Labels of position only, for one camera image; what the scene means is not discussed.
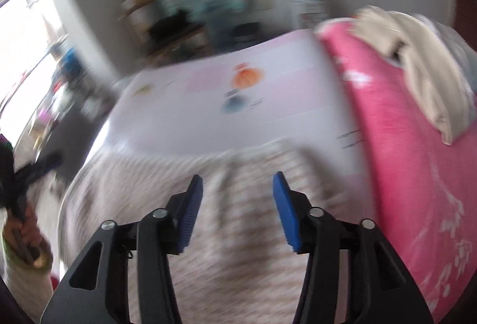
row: person's hand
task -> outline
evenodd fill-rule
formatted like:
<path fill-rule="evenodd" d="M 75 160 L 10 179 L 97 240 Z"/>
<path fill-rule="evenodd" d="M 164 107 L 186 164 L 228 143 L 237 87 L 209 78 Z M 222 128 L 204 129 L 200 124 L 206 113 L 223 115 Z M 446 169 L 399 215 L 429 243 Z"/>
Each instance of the person's hand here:
<path fill-rule="evenodd" d="M 7 221 L 5 223 L 5 226 L 3 227 L 3 237 L 8 242 L 8 244 L 15 250 L 16 253 L 19 254 L 20 250 L 18 249 L 15 236 L 13 235 L 13 230 L 20 231 L 21 240 L 27 247 L 40 247 L 44 238 L 40 234 L 40 230 L 38 229 L 36 222 L 36 215 L 33 212 L 33 208 L 29 205 L 25 211 L 24 223 L 16 219 L 11 214 L 11 211 L 8 211 Z"/>

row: metal screw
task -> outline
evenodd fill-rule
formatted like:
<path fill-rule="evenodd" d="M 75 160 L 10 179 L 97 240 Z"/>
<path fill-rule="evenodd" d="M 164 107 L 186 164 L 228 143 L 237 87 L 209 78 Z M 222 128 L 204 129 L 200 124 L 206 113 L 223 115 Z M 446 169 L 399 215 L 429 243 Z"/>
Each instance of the metal screw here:
<path fill-rule="evenodd" d="M 115 221 L 105 221 L 101 225 L 101 228 L 103 230 L 110 230 L 110 229 L 113 229 L 114 227 L 116 227 L 116 222 Z"/>
<path fill-rule="evenodd" d="M 155 210 L 155 211 L 152 213 L 152 216 L 153 216 L 154 218 L 161 219 L 161 218 L 166 217 L 167 214 L 168 214 L 168 210 L 165 210 L 165 209 L 157 209 L 157 210 Z"/>
<path fill-rule="evenodd" d="M 309 214 L 316 218 L 320 218 L 325 214 L 325 211 L 319 207 L 313 207 L 311 210 L 309 210 Z"/>
<path fill-rule="evenodd" d="M 374 223 L 371 219 L 365 219 L 361 222 L 361 225 L 368 230 L 372 230 L 376 227 L 376 223 Z"/>

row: pink blanket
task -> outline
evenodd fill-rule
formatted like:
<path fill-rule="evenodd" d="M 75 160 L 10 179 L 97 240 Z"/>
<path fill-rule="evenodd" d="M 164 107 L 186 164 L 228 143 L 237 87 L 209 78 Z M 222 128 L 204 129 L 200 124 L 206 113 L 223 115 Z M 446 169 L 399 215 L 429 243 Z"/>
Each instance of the pink blanket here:
<path fill-rule="evenodd" d="M 401 69 L 337 22 L 318 34 L 354 103 L 374 173 L 380 226 L 436 322 L 477 268 L 477 124 L 452 146 L 419 111 Z"/>

